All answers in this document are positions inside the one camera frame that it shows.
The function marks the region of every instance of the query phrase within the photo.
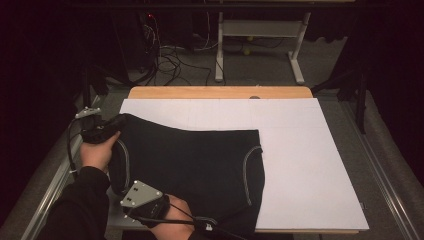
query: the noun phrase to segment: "hand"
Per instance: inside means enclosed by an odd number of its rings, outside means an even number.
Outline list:
[[[120,134],[121,132],[118,131],[106,142],[100,144],[82,143],[80,148],[82,166],[95,167],[107,173],[107,164],[112,157],[112,146]]]
[[[186,201],[181,200],[172,195],[169,196],[170,204],[180,208],[184,212],[191,215],[190,208]],[[184,220],[193,221],[192,218],[182,213],[180,210],[170,206],[168,213],[165,216],[167,220]],[[158,240],[187,240],[194,231],[193,225],[175,224],[175,223],[161,223],[156,227],[151,228],[150,231],[155,235]]]

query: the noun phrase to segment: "white board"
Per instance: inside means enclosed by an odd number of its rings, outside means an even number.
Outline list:
[[[126,99],[121,113],[185,130],[258,129],[258,230],[369,229],[317,99]]]

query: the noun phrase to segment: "black sleeve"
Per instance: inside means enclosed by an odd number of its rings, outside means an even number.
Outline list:
[[[37,240],[104,239],[109,185],[104,172],[83,167],[77,180],[68,185],[54,203]]]
[[[188,238],[188,240],[210,240],[209,238],[203,236],[202,234],[200,234],[198,231],[194,231],[190,237]]]

